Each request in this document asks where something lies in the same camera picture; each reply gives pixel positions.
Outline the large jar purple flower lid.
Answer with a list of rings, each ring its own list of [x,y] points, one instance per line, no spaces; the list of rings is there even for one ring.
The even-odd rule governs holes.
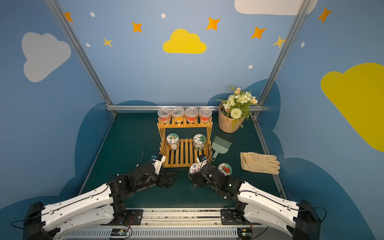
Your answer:
[[[194,163],[189,168],[189,174],[193,175],[201,171],[201,163]]]

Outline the large jar red strawberry lid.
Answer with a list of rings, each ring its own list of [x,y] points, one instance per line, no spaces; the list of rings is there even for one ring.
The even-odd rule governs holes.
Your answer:
[[[227,163],[221,163],[218,166],[218,169],[221,173],[223,173],[225,176],[230,176],[233,173],[232,167]]]

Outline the large jar green leaf lid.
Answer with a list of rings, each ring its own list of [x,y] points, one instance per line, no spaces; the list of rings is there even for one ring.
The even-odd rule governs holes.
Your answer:
[[[193,137],[193,148],[197,151],[203,151],[206,145],[206,136],[203,134],[196,134]]]

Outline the bamboo two-tier shelf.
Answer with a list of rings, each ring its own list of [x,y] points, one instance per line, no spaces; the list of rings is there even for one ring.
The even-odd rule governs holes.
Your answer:
[[[163,163],[164,168],[188,168],[196,162],[196,158],[199,155],[205,154],[206,157],[212,159],[212,144],[211,144],[211,133],[213,128],[212,118],[208,122],[202,122],[198,118],[194,123],[189,123],[187,118],[184,117],[183,122],[176,123],[173,118],[168,123],[163,123],[161,119],[158,119],[157,123],[159,133],[161,136],[161,146],[160,152],[163,156],[166,157],[166,161]],[[207,130],[206,143],[202,151],[198,151],[193,146],[193,136],[186,135],[185,130],[188,129],[198,129],[202,130],[205,128]],[[179,140],[179,147],[176,150],[172,150],[170,144],[167,143],[167,129],[170,129],[171,133],[174,130],[181,130],[182,134]]]

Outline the large jar orange flower lid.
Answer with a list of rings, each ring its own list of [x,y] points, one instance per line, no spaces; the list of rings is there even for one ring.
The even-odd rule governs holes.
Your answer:
[[[166,141],[170,150],[177,150],[180,146],[180,137],[178,134],[171,133],[166,137]]]

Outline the small clear jar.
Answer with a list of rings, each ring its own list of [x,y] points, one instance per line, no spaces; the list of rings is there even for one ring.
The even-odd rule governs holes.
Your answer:
[[[210,121],[212,116],[212,110],[208,107],[202,107],[199,109],[199,117],[202,123],[207,123]]]
[[[172,111],[170,108],[164,107],[158,110],[158,116],[159,116],[160,122],[164,124],[167,124],[171,121],[171,115],[172,115]]]
[[[196,107],[188,107],[185,110],[185,116],[188,123],[194,123],[198,118],[199,111]]]
[[[172,117],[175,123],[182,123],[184,120],[185,110],[181,107],[172,109]]]

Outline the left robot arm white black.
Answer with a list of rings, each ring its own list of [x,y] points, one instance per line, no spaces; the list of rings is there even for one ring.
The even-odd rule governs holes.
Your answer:
[[[50,205],[32,204],[23,221],[23,238],[57,240],[69,232],[95,225],[130,224],[132,218],[124,201],[151,187],[168,189],[177,177],[161,164],[144,164],[72,199]]]

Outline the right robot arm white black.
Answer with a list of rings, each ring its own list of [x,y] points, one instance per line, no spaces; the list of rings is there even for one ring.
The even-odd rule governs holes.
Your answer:
[[[189,178],[196,187],[210,186],[219,197],[237,201],[231,214],[238,224],[265,225],[294,240],[320,239],[322,219],[308,201],[297,203],[276,197],[232,175],[226,176],[210,163],[190,166]]]

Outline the pink ribbed flower pot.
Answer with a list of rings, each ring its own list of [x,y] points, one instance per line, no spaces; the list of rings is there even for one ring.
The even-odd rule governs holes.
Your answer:
[[[245,118],[242,119],[232,119],[223,114],[223,103],[219,105],[219,127],[225,133],[234,133],[236,132],[242,125]]]

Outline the beige work gloves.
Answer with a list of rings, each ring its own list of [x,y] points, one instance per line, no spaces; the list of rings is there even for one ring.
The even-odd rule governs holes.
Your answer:
[[[258,153],[241,153],[242,169],[253,173],[264,173],[278,175],[280,173],[280,162],[275,155],[263,155]]]

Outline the right green circuit board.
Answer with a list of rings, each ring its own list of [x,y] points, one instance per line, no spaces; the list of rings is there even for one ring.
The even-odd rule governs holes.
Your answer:
[[[253,231],[251,228],[237,228],[237,240],[251,240]]]

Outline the green circuit board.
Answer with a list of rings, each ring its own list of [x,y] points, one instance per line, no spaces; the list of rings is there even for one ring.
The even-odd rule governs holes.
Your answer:
[[[237,240],[251,240],[253,231],[251,228],[237,228]]]
[[[128,229],[112,229],[110,237],[125,238],[128,236]]]

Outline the left green circuit board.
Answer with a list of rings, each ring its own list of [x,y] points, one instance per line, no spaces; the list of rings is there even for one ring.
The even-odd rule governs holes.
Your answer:
[[[110,237],[125,238],[128,236],[128,229],[112,229]]]

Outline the white green artificial flowers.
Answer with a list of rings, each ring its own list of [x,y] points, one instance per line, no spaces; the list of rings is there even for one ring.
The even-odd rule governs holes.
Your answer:
[[[236,125],[243,128],[243,121],[248,120],[251,117],[250,107],[262,107],[255,96],[252,95],[251,91],[243,91],[241,88],[235,86],[230,87],[234,91],[233,94],[229,95],[227,99],[217,99],[221,102],[220,113],[224,117],[228,118],[227,122],[231,123],[231,128],[234,129]]]

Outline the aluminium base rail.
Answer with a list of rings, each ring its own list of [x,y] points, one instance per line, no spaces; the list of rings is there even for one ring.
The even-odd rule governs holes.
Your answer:
[[[235,240],[237,239],[237,228],[251,228],[253,240],[260,239],[266,230],[273,230],[278,235],[288,236],[265,225],[222,225],[220,208],[147,208],[142,210],[144,210],[143,218],[139,226],[95,225],[69,232],[58,240]],[[119,228],[128,229],[128,236],[125,238],[110,237],[111,230]]]

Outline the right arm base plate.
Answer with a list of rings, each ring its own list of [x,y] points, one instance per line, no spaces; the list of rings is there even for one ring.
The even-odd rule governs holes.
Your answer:
[[[260,223],[251,223],[245,218],[243,210],[224,208],[220,210],[222,225],[261,225]]]

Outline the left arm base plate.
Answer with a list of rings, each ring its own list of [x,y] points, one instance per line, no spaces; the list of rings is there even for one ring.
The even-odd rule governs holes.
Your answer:
[[[114,217],[106,226],[139,226],[142,222],[143,212],[142,209],[128,209],[122,216]]]

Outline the right aluminium frame post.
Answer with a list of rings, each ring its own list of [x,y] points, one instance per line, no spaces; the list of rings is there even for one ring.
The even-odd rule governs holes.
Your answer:
[[[302,1],[301,5],[299,6],[298,12],[293,20],[293,23],[291,25],[290,30],[288,31],[286,41],[284,42],[284,45],[282,46],[278,58],[274,64],[274,67],[271,71],[271,74],[269,78],[267,79],[267,82],[260,94],[259,97],[259,105],[261,107],[264,106],[264,103],[272,89],[273,84],[275,83],[277,76],[285,62],[286,57],[288,56],[288,53],[296,39],[297,34],[300,31],[300,28],[307,16],[307,10],[310,6],[312,1],[310,0],[304,0]]]

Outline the aluminium frame post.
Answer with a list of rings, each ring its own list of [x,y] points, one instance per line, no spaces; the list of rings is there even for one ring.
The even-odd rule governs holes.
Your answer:
[[[310,0],[304,0],[302,1],[301,5],[299,6],[298,12],[293,20],[293,23],[291,25],[290,30],[288,31],[286,41],[284,42],[284,45],[282,46],[278,58],[274,64],[274,67],[271,71],[271,74],[269,78],[267,79],[267,82],[260,94],[259,97],[259,105],[261,107],[264,106],[264,103],[272,89],[273,84],[275,83],[277,76],[285,62],[286,57],[288,56],[288,53],[296,39],[297,34],[300,31],[300,28],[307,16],[307,10],[310,6],[312,1]]]
[[[109,94],[107,93],[107,90],[104,87],[101,79],[99,78],[96,70],[94,69],[90,59],[88,58],[84,48],[82,47],[82,44],[80,43],[78,37],[76,36],[75,31],[71,27],[70,22],[67,20],[67,17],[65,16],[65,13],[59,4],[59,1],[46,0],[46,3],[49,6],[53,15],[55,16],[60,27],[64,31],[65,35],[67,36],[76,54],[80,58],[83,66],[85,67],[87,73],[91,77],[91,80],[93,81],[94,85],[99,91],[104,102],[106,103],[106,109],[107,109],[108,106],[113,105],[113,102]]]

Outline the left aluminium frame post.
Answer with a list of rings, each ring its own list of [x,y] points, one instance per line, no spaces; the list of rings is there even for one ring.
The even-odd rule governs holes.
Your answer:
[[[46,3],[49,6],[53,15],[55,16],[60,27],[64,31],[65,35],[67,36],[76,54],[80,58],[83,66],[85,67],[87,73],[91,77],[91,80],[93,81],[94,85],[99,91],[104,102],[106,103],[106,109],[107,109],[108,106],[113,105],[113,102],[109,94],[107,93],[107,90],[104,87],[101,79],[99,78],[96,70],[94,69],[90,59],[88,58],[84,48],[82,47],[82,44],[80,43],[78,37],[76,36],[75,31],[71,27],[70,22],[67,20],[67,17],[65,16],[65,13],[59,4],[59,1],[46,0]]]

